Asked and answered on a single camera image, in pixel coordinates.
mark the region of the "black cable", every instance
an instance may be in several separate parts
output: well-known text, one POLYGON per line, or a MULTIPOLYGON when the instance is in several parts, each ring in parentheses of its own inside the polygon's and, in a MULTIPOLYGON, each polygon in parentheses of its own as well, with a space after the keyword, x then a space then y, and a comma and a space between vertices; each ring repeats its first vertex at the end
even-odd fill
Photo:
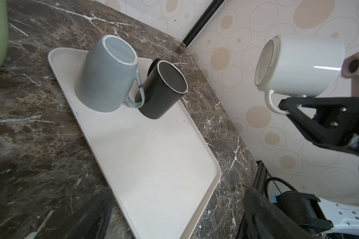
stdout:
POLYGON ((269 184, 270 181, 278 181, 283 183, 284 185, 286 185, 289 189, 291 189, 292 191, 297 192, 298 190, 296 190, 291 184, 289 184, 288 182, 286 182, 283 179, 280 179, 278 177, 269 177, 268 179, 266 179, 263 183, 263 190, 264 190, 264 195, 266 196, 266 198, 269 198, 269 193, 267 191, 267 186, 269 184))

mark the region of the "black frame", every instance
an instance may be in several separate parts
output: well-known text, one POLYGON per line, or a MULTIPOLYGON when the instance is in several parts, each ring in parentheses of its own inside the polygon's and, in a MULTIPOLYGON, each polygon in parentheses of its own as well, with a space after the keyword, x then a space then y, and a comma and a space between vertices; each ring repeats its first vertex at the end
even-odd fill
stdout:
POLYGON ((213 0, 210 5, 207 7, 205 12, 202 14, 202 16, 198 19, 196 24, 193 26, 193 28, 189 31, 185 39, 183 39, 183 43, 186 46, 189 46, 189 44, 193 41, 193 39, 197 36, 197 34, 201 31, 201 29, 206 25, 206 23, 210 20, 210 18, 213 16, 213 14, 218 10, 218 8, 221 6, 221 4, 225 0, 213 0))

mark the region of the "white mug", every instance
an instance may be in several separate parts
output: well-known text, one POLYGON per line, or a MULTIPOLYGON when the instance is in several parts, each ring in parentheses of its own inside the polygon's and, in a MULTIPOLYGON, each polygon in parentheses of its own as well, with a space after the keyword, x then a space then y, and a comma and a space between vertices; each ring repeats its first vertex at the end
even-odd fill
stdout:
POLYGON ((271 111, 289 114, 274 106, 272 95, 320 95, 334 82, 344 56, 345 47, 338 39, 278 35, 262 50, 255 85, 265 93, 264 100, 271 111))

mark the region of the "brown marble surface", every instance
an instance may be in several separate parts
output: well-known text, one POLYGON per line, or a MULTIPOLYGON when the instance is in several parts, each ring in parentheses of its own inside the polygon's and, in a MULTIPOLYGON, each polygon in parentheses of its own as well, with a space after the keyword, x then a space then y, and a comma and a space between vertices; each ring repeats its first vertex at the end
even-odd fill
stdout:
MULTIPOLYGON (((107 184, 48 64, 56 47, 89 49, 116 34, 139 57, 182 71, 182 102, 218 160, 222 178, 192 238, 235 238, 257 165, 186 46, 91 0, 8 0, 10 41, 0 69, 0 238, 54 230, 107 184)), ((107 238, 133 238, 117 204, 107 238)))

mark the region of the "wallpaper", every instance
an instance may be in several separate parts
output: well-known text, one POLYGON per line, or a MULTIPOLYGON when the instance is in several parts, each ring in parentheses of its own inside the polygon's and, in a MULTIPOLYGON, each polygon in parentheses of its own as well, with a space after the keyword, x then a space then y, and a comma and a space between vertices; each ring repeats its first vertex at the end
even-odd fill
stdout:
MULTIPOLYGON (((359 0, 226 0, 189 49, 253 157, 271 175, 300 192, 359 205, 359 158, 306 141, 286 116, 266 107, 254 84, 259 55, 278 34, 339 38, 350 56, 359 51, 359 0)), ((350 95, 351 81, 339 76, 319 97, 350 95)), ((275 94, 273 102, 284 98, 275 94)))
POLYGON ((183 40, 212 0, 97 0, 183 40))

